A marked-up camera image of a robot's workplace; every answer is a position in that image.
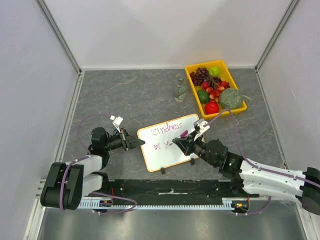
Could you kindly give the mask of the magenta marker cap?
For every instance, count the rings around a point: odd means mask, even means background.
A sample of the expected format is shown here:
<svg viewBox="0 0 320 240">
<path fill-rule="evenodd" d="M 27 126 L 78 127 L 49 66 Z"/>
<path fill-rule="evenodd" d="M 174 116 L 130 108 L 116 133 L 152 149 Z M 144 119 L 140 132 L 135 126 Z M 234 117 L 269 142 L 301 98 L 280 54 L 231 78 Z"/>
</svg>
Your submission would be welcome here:
<svg viewBox="0 0 320 240">
<path fill-rule="evenodd" d="M 188 135 L 188 130 L 185 130 L 183 133 L 180 134 L 180 137 L 183 138 Z"/>
</svg>

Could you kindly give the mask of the yellow framed whiteboard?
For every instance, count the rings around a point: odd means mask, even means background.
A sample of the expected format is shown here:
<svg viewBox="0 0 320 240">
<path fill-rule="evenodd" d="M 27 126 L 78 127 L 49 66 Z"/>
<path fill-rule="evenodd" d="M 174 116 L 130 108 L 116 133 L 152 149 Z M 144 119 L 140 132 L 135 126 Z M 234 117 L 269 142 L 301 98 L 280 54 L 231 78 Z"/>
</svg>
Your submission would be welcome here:
<svg viewBox="0 0 320 240">
<path fill-rule="evenodd" d="M 160 171 L 198 158 L 194 153 L 189 156 L 184 155 L 174 143 L 166 148 L 166 145 L 172 143 L 172 140 L 179 137 L 185 130 L 190 133 L 193 130 L 193 123 L 197 120 L 199 116 L 193 113 L 137 131 L 138 138 L 145 141 L 141 151 L 149 172 Z"/>
</svg>

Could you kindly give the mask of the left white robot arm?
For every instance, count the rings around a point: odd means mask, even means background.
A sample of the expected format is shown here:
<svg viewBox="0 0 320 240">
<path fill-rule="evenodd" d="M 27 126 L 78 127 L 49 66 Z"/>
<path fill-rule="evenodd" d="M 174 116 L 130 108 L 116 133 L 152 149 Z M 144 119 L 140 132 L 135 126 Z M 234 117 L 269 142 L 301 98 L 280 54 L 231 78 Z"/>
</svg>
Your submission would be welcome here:
<svg viewBox="0 0 320 240">
<path fill-rule="evenodd" d="M 91 132 L 88 154 L 71 162 L 55 162 L 46 177 L 40 204 L 61 210 L 76 210 L 83 197 L 94 192 L 99 197 L 110 191 L 108 177 L 98 171 L 104 169 L 110 159 L 109 151 L 129 151 L 146 142 L 130 135 L 124 128 L 110 135 L 103 127 Z"/>
</svg>

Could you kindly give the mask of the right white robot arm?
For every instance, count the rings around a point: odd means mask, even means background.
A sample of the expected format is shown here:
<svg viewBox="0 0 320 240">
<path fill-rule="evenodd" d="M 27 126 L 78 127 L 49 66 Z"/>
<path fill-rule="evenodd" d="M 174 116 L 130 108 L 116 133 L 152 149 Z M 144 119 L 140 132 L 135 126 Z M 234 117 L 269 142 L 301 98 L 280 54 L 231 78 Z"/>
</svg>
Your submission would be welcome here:
<svg viewBox="0 0 320 240">
<path fill-rule="evenodd" d="M 298 203 L 312 214 L 320 213 L 320 172 L 290 170 L 245 159 L 229 151 L 219 139 L 203 142 L 188 135 L 172 140 L 184 155 L 195 154 L 231 180 L 229 191 L 235 197 L 244 193 L 275 197 Z"/>
</svg>

